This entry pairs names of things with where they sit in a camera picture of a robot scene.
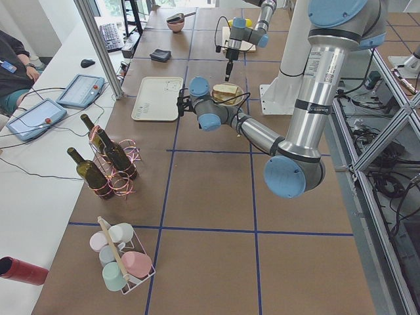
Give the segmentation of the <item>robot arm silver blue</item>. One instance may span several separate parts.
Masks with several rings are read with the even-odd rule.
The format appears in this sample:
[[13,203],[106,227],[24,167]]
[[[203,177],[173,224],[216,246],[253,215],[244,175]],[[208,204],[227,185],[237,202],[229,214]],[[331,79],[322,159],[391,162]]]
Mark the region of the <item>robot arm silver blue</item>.
[[232,21],[226,49],[226,58],[228,59],[224,78],[226,82],[229,82],[233,63],[235,60],[238,60],[243,41],[261,48],[266,47],[268,44],[267,31],[276,10],[277,1],[260,1],[259,5],[261,6],[261,13],[253,29],[246,26],[244,18],[234,18]]
[[286,136],[211,95],[208,81],[190,81],[190,110],[204,131],[229,125],[259,150],[269,155],[264,181],[282,198],[296,198],[317,187],[325,167],[318,149],[331,112],[341,70],[352,51],[378,47],[385,40],[387,1],[297,1],[291,19],[287,47],[297,48],[283,56],[279,78],[296,77],[295,97]]

